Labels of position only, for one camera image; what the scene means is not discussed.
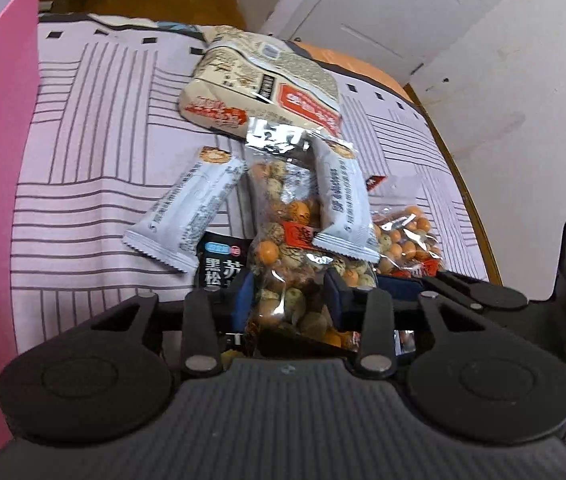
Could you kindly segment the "white room door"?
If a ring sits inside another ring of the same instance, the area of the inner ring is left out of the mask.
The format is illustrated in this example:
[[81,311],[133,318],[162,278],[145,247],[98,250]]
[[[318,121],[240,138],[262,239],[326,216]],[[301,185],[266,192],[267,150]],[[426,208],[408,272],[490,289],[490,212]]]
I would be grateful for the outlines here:
[[333,49],[405,84],[501,0],[240,0],[250,28]]

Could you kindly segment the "small clear peanut bag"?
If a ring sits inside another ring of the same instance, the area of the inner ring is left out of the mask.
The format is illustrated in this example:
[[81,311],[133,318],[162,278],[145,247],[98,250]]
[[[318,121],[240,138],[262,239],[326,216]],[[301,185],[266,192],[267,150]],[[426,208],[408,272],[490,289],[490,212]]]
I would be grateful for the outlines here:
[[397,278],[435,276],[444,269],[432,222],[417,205],[417,176],[376,176],[365,181],[379,241],[379,275]]

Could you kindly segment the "large cream snack bag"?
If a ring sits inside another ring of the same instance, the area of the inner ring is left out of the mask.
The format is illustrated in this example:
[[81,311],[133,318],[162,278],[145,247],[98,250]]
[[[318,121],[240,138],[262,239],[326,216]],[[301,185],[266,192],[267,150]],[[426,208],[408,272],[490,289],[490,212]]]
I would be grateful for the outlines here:
[[201,28],[206,49],[178,106],[193,124],[245,138],[252,119],[341,134],[334,77],[271,36],[228,25]]

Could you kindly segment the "clear bag mixed nuts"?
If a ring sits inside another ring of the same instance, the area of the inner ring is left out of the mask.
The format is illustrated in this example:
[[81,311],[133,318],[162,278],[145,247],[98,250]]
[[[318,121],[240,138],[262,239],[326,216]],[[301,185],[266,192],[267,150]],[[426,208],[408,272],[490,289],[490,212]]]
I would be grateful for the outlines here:
[[311,137],[318,131],[252,119],[246,135],[248,177],[256,208],[251,262],[260,290],[253,315],[259,330],[281,330],[358,349],[360,335],[334,327],[323,297],[333,268],[350,287],[375,287],[374,263],[327,252],[312,243],[321,203]]

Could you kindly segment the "striped white bed sheet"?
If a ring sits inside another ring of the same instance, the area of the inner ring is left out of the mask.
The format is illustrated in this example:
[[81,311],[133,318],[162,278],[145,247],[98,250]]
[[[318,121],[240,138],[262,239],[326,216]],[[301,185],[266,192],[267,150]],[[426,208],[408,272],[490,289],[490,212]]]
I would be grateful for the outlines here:
[[[187,122],[178,96],[205,44],[193,27],[93,14],[44,15],[40,85],[14,203],[16,346],[26,351],[142,292],[180,300],[190,274],[127,248],[126,229],[199,148],[243,144]],[[415,201],[444,266],[487,278],[463,188],[425,117],[393,78],[339,52],[308,53],[335,77],[343,133],[366,176],[417,180]]]

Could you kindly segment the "white snack bar wrapper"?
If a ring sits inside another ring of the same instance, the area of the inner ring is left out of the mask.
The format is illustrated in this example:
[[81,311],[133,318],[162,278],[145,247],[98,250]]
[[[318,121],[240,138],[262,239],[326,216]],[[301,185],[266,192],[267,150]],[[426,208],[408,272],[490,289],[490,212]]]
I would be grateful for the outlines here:
[[123,235],[123,243],[180,272],[198,267],[196,247],[246,171],[243,159],[204,146],[175,185]]
[[368,190],[353,147],[315,134],[311,137],[321,203],[315,247],[369,263],[379,262]]

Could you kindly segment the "black cracker snack pack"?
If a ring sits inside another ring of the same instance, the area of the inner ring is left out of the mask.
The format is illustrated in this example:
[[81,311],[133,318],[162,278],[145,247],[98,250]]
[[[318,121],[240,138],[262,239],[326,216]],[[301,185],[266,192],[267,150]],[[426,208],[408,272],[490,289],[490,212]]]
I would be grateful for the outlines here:
[[255,275],[248,266],[251,240],[206,231],[198,242],[195,284],[210,296],[223,359],[247,356],[246,335],[254,301]]

